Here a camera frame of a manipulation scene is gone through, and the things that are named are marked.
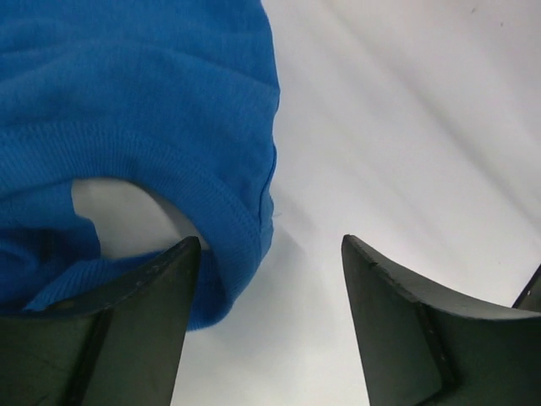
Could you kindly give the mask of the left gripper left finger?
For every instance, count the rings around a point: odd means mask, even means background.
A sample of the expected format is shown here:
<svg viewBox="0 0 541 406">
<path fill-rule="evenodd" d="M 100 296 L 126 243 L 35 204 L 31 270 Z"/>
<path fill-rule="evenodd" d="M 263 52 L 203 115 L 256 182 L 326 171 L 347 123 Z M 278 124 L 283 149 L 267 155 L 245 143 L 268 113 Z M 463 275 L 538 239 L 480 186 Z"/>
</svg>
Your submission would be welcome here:
<svg viewBox="0 0 541 406">
<path fill-rule="evenodd" d="M 2 315 L 2 404 L 168 405 L 200 253 L 189 237 L 91 292 Z"/>
</svg>

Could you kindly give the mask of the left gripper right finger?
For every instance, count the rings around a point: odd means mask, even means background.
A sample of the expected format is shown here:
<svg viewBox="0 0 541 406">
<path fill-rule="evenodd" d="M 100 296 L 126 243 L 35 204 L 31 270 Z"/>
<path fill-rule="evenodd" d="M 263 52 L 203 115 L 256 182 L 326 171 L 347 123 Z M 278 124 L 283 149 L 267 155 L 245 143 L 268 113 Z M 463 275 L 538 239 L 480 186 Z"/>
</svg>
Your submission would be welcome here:
<svg viewBox="0 0 541 406">
<path fill-rule="evenodd" d="M 475 299 L 342 240 L 373 405 L 537 405 L 540 313 Z"/>
</svg>

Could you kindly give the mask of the blue tank top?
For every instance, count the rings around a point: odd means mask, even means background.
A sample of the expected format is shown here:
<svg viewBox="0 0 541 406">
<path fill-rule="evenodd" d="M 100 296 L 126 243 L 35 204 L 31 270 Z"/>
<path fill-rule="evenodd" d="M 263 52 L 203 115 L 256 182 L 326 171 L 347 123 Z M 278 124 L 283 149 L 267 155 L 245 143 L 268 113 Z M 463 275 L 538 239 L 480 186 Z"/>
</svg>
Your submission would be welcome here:
<svg viewBox="0 0 541 406">
<path fill-rule="evenodd" d="M 258 1 L 1 4 L 1 310 L 91 291 L 155 255 L 108 260 L 74 183 L 115 178 L 184 214 L 210 249 L 189 318 L 232 308 L 273 234 L 279 104 Z"/>
</svg>

